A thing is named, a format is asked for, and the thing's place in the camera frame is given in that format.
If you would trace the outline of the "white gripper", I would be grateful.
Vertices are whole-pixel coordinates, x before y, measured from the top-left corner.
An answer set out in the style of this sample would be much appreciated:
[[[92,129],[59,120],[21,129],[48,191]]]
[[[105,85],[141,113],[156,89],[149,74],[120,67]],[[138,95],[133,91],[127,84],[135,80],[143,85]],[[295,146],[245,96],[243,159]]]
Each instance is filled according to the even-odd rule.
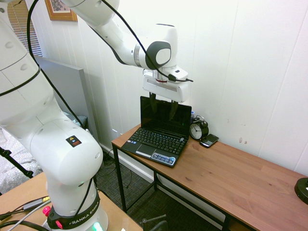
[[[167,83],[158,82],[155,78],[144,76],[143,89],[150,92],[149,100],[153,113],[157,112],[156,95],[165,97],[171,101],[169,120],[171,121],[177,111],[178,102],[183,103],[189,97],[189,84],[187,82]]]

